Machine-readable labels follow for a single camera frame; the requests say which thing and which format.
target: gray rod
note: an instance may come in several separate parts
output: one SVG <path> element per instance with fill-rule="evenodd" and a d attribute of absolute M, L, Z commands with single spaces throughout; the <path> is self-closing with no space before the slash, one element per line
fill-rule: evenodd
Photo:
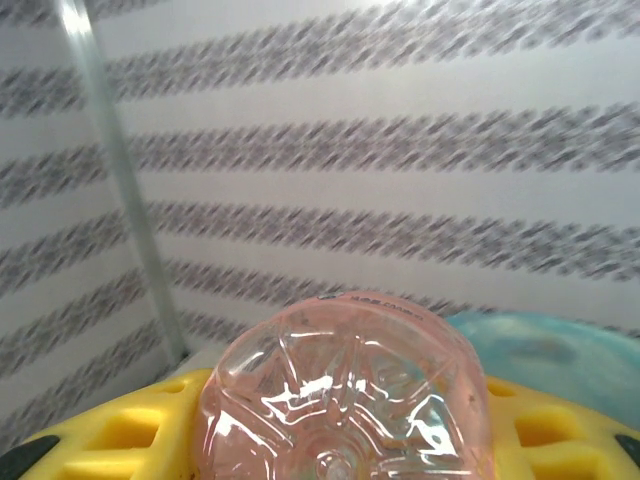
<path fill-rule="evenodd" d="M 167 336 L 174 363 L 188 350 L 177 321 L 160 254 L 153 238 L 133 162 L 122 125 L 115 109 L 104 62 L 87 15 L 84 0 L 52 0 L 67 33 L 67 41 L 82 77 L 90 114 L 109 157 L 110 171 L 118 186 L 142 266 L 149 278 L 149 289 L 158 320 Z"/>

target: blue plastic lid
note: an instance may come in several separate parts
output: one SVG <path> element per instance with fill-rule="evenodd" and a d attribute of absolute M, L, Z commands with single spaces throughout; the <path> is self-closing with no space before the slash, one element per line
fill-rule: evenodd
<path fill-rule="evenodd" d="M 640 429 L 640 341 L 535 313 L 448 318 L 488 375 L 597 410 Z"/>

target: black object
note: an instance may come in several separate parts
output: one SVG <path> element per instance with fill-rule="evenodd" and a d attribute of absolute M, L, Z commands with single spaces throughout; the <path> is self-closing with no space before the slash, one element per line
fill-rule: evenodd
<path fill-rule="evenodd" d="M 18 445 L 0 457 L 0 479 L 18 480 L 60 441 L 56 435 L 47 435 Z"/>
<path fill-rule="evenodd" d="M 615 437 L 622 449 L 627 452 L 631 460 L 640 468 L 640 440 L 630 437 L 629 435 L 622 435 L 621 433 Z"/>

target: printed wall pattern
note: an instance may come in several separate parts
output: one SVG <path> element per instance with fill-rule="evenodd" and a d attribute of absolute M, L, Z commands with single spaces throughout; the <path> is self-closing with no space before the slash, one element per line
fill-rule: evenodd
<path fill-rule="evenodd" d="M 640 334 L 633 1 L 87 3 L 192 347 L 348 288 Z M 1 450 L 166 358 L 53 9 L 0 24 Z"/>
<path fill-rule="evenodd" d="M 0 453 L 169 361 L 83 108 L 49 2 L 0 2 Z"/>
<path fill-rule="evenodd" d="M 99 22 L 193 345 L 349 288 L 638 336 L 639 15 L 173 0 Z"/>

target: plastic bottle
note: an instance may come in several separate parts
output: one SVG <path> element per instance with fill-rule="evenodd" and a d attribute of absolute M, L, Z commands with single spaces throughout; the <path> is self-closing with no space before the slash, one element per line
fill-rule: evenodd
<path fill-rule="evenodd" d="M 238 338 L 194 425 L 202 480 L 493 479 L 471 345 L 405 300 L 350 292 Z"/>

